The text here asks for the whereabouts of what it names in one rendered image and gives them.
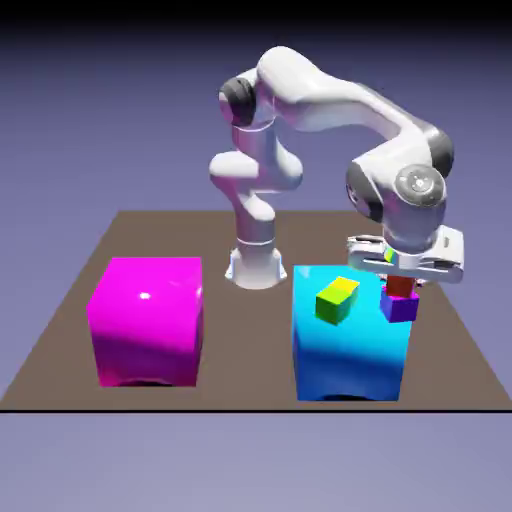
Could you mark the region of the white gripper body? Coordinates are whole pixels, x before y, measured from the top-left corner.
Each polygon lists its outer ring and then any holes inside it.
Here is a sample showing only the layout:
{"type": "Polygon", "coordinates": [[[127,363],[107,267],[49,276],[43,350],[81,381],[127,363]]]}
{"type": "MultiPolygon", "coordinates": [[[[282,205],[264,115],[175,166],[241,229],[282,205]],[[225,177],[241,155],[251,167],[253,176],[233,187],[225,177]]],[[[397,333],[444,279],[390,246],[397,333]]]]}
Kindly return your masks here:
{"type": "Polygon", "coordinates": [[[348,264],[380,276],[420,281],[459,283],[464,274],[464,235],[441,225],[433,245],[421,253],[407,253],[382,236],[359,235],[347,239],[348,264]]]}

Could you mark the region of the large cyan box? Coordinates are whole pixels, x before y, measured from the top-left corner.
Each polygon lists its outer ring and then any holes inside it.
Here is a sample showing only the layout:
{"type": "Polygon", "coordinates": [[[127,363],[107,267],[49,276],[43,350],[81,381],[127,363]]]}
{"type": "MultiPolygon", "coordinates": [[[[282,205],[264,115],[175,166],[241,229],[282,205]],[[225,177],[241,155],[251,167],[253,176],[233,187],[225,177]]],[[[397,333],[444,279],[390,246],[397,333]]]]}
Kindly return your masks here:
{"type": "Polygon", "coordinates": [[[390,323],[380,309],[382,281],[346,265],[296,265],[293,271],[292,350],[297,398],[399,398],[410,322],[390,323]],[[359,284],[339,323],[316,312],[316,298],[335,279],[359,284]]]}

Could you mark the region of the small green cube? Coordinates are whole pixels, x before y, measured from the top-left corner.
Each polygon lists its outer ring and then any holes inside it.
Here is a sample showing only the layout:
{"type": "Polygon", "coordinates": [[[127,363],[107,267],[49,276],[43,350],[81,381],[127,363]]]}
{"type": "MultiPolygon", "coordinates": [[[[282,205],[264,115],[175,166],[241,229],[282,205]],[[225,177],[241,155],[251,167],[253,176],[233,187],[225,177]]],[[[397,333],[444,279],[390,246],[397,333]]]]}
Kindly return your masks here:
{"type": "Polygon", "coordinates": [[[360,283],[337,277],[316,295],[315,315],[330,324],[341,323],[355,304],[360,283]]]}

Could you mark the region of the small purple cube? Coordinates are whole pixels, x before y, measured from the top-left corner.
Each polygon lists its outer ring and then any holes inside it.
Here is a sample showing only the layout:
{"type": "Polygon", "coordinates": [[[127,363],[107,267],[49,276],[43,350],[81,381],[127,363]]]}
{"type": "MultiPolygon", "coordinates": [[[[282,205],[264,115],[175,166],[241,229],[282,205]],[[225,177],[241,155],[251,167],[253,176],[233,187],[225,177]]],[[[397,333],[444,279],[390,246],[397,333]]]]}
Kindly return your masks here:
{"type": "Polygon", "coordinates": [[[419,295],[412,291],[409,297],[390,296],[383,286],[380,297],[380,310],[389,323],[414,322],[419,307],[419,295]]]}

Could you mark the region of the small red cube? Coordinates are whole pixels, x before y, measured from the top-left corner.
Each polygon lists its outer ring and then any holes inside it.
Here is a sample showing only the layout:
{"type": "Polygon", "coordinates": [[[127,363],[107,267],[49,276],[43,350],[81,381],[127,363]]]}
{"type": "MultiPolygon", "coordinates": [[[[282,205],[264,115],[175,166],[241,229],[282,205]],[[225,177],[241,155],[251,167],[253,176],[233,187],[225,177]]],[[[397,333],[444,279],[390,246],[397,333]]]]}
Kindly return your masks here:
{"type": "Polygon", "coordinates": [[[414,278],[394,275],[388,275],[386,278],[386,294],[391,297],[409,298],[414,286],[414,278]]]}

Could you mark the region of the large magenta box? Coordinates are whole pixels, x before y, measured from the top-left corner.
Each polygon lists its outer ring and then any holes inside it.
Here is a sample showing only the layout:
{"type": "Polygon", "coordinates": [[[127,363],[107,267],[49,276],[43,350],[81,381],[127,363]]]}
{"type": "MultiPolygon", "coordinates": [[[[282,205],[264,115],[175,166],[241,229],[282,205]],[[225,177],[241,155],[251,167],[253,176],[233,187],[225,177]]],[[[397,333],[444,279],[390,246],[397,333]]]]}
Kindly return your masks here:
{"type": "Polygon", "coordinates": [[[198,257],[114,257],[87,304],[103,387],[194,387],[203,341],[198,257]]]}

